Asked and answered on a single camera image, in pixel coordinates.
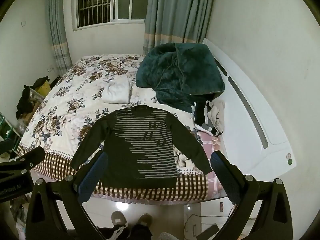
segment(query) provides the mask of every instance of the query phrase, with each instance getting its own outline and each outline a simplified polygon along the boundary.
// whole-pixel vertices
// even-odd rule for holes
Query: window
[[[146,18],[148,0],[77,0],[77,27]]]

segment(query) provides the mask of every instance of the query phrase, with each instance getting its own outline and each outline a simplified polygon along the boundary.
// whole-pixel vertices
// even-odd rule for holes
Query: black pants
[[[113,232],[118,230],[120,225],[115,225],[113,228],[99,228],[99,231],[103,234],[106,239],[109,239]],[[68,230],[68,234],[76,239],[77,234],[75,230]],[[118,236],[117,240],[151,240],[151,232],[148,227],[143,225],[135,225],[131,229],[131,235],[129,228],[125,228],[122,233]]]

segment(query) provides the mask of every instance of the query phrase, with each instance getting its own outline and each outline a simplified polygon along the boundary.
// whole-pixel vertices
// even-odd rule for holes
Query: dark green fleece blanket
[[[136,85],[156,91],[161,104],[190,112],[193,102],[224,91],[209,48],[201,43],[167,43],[153,48],[136,75]]]

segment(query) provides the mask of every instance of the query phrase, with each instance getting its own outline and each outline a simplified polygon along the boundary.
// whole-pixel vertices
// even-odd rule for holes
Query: shoe
[[[127,223],[127,220],[125,219],[124,214],[122,214],[122,212],[120,211],[114,211],[112,213],[111,221],[114,226],[115,225],[125,226],[125,224]]]
[[[138,219],[137,222],[138,225],[143,225],[145,227],[150,227],[152,224],[152,216],[150,216],[149,214],[143,214],[140,216],[140,218]]]

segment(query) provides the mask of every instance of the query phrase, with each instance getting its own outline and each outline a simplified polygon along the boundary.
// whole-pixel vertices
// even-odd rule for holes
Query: wall
[[[320,26],[303,0],[215,0],[207,38],[251,78],[289,138],[297,167],[281,179],[299,239],[320,208]]]
[[[73,31],[71,0],[64,2],[64,22],[72,62],[99,54],[142,54],[144,23],[111,24]]]
[[[15,0],[0,22],[0,112],[12,124],[24,85],[33,85],[48,73],[55,60],[45,21],[45,0]]]

